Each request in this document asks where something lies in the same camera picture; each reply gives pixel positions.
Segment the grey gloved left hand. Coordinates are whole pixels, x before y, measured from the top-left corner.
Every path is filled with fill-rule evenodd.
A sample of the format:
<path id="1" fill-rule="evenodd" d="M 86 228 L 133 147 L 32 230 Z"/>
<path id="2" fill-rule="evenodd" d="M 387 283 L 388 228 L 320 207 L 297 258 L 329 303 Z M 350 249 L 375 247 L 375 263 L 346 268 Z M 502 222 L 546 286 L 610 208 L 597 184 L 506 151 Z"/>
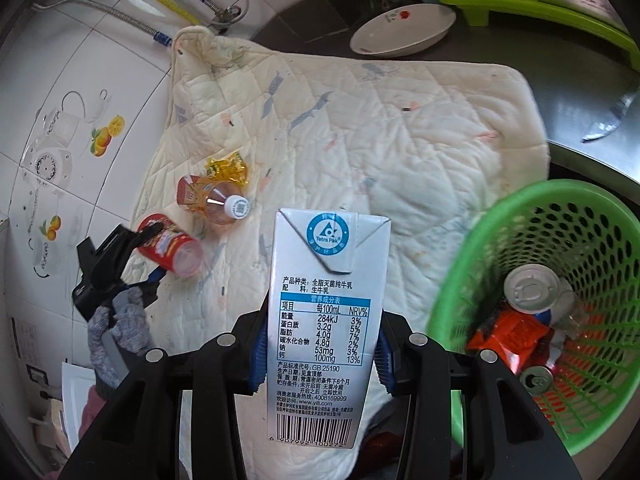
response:
<path id="1" fill-rule="evenodd" d="M 107 400 L 153 346 L 144 289 L 131 286 L 101 304 L 88 322 L 96 393 Z"/>

